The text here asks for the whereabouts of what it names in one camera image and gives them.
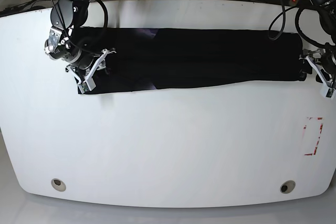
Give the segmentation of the black printed T-shirt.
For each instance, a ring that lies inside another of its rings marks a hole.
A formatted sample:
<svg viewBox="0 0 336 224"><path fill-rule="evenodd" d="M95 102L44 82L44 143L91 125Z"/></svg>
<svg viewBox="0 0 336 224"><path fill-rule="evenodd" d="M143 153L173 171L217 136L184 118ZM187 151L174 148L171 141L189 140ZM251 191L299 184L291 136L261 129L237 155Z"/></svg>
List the black printed T-shirt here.
<svg viewBox="0 0 336 224"><path fill-rule="evenodd" d="M75 42L86 42L106 57L93 94L221 86L246 81L304 81L312 68L301 58L302 40L265 30L82 27Z"/></svg>

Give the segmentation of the red tape rectangle marker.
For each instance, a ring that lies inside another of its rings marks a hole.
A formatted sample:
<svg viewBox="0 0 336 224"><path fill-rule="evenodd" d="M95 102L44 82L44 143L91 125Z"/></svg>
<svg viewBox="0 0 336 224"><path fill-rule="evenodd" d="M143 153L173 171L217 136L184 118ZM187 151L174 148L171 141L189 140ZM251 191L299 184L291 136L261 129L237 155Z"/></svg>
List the red tape rectangle marker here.
<svg viewBox="0 0 336 224"><path fill-rule="evenodd" d="M307 117L302 133L302 152L304 156L314 156L317 153L323 129L323 117Z"/></svg>

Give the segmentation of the right table grommet hole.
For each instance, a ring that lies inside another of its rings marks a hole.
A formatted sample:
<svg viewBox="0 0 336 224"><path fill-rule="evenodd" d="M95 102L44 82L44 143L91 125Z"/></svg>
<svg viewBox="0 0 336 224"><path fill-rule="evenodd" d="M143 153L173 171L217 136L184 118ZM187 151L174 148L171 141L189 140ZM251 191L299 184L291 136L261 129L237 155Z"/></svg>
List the right table grommet hole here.
<svg viewBox="0 0 336 224"><path fill-rule="evenodd" d="M294 190L295 186L296 186L295 181L288 180L280 186L280 192L283 194L289 194Z"/></svg>

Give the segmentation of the table grommet hole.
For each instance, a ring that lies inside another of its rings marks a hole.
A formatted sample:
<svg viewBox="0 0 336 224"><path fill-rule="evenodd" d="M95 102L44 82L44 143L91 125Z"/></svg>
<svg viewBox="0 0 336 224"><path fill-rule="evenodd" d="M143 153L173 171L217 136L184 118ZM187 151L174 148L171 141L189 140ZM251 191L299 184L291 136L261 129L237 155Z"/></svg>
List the table grommet hole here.
<svg viewBox="0 0 336 224"><path fill-rule="evenodd" d="M66 185L63 181L61 181L60 179L52 179L51 180L51 185L52 187L57 190L57 191L60 191L60 192L63 192L66 190Z"/></svg>
<svg viewBox="0 0 336 224"><path fill-rule="evenodd" d="M294 190L295 186L296 186L295 181L288 180L280 186L280 192L283 194L289 194Z"/></svg>

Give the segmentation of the left table grommet hole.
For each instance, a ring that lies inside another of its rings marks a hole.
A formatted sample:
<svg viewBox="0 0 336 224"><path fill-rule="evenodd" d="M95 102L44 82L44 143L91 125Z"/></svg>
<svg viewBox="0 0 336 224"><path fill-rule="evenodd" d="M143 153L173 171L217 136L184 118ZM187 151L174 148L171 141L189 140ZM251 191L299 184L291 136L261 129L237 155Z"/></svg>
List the left table grommet hole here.
<svg viewBox="0 0 336 224"><path fill-rule="evenodd" d="M57 190L57 191L60 191L60 192L63 192L66 190L66 185L63 181L61 181L60 179L52 179L51 180L51 185L52 187Z"/></svg>

